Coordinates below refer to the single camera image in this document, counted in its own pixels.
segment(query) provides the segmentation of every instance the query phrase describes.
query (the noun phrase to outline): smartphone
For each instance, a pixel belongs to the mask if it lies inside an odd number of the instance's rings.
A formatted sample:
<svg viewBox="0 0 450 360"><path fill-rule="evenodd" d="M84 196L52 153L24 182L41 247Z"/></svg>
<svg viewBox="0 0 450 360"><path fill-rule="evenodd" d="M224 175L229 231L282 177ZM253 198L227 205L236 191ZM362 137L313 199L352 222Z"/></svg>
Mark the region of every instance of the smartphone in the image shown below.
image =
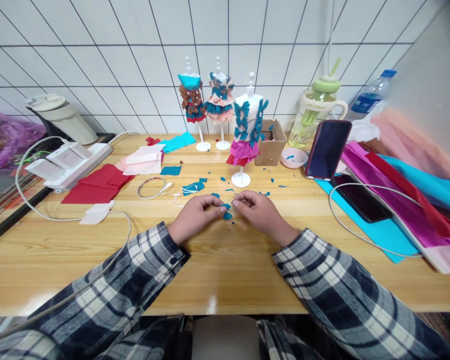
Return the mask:
<svg viewBox="0 0 450 360"><path fill-rule="evenodd" d="M358 184L350 175L339 175L331 179L330 184L336 187L341 184ZM360 215L367 223L377 223L385 219L391 219L392 213L365 188L365 186L342 186L336 190L342 198Z"/></svg>
<svg viewBox="0 0 450 360"><path fill-rule="evenodd" d="M347 144L352 123L346 120L324 120L318 124L305 168L309 179L330 181Z"/></svg>

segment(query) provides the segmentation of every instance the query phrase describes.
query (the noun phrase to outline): hand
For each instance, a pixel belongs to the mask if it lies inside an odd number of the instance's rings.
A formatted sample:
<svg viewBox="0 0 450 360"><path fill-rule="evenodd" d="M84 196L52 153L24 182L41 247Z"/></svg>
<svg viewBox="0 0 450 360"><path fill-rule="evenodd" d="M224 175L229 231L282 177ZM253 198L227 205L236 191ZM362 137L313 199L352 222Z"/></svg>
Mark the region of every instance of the hand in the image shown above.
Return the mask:
<svg viewBox="0 0 450 360"><path fill-rule="evenodd" d="M282 247L288 246L299 235L265 195L245 190L235 196L232 205L255 228L275 239Z"/></svg>
<svg viewBox="0 0 450 360"><path fill-rule="evenodd" d="M205 211L205 208L210 205L215 208ZM194 196L168 226L168 233L172 240L180 245L197 234L211 221L223 217L226 211L224 202L214 195Z"/></svg>

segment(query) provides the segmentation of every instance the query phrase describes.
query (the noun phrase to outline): purple plastic bag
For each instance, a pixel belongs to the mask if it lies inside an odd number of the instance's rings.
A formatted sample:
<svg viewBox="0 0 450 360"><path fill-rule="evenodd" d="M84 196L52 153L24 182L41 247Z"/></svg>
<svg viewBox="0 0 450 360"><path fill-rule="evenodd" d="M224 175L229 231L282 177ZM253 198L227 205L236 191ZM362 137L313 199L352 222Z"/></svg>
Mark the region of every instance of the purple plastic bag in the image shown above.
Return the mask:
<svg viewBox="0 0 450 360"><path fill-rule="evenodd" d="M0 112L0 169L15 162L15 156L23 155L28 148L46 133L45 126L23 121Z"/></svg>

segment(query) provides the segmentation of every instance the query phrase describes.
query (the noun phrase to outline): small bowl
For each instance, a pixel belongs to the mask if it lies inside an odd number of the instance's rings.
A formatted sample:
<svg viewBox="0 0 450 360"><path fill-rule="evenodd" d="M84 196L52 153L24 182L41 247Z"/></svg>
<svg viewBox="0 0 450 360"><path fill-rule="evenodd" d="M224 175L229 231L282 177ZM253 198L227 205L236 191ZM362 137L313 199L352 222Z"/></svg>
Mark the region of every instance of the small bowl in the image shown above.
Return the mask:
<svg viewBox="0 0 450 360"><path fill-rule="evenodd" d="M283 149L283 151L281 152L280 160L281 163L285 165L287 168L298 169L309 160L309 157L305 152L303 152L300 149L296 149L294 147L287 147Z"/></svg>

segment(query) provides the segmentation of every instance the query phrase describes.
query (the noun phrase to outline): plaid shirt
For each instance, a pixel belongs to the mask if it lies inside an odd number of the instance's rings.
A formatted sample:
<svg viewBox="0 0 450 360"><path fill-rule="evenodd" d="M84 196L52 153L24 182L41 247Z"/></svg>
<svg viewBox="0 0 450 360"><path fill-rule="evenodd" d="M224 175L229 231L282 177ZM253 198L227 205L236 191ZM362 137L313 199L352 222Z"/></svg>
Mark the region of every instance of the plaid shirt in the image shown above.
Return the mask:
<svg viewBox="0 0 450 360"><path fill-rule="evenodd" d="M36 314L84 286L111 258ZM190 359L191 316L142 316L189 258L163 222L138 234L91 287L0 340L0 359ZM358 261L309 229L273 259L314 321L259 320L263 359L450 359L450 347L437 332Z"/></svg>

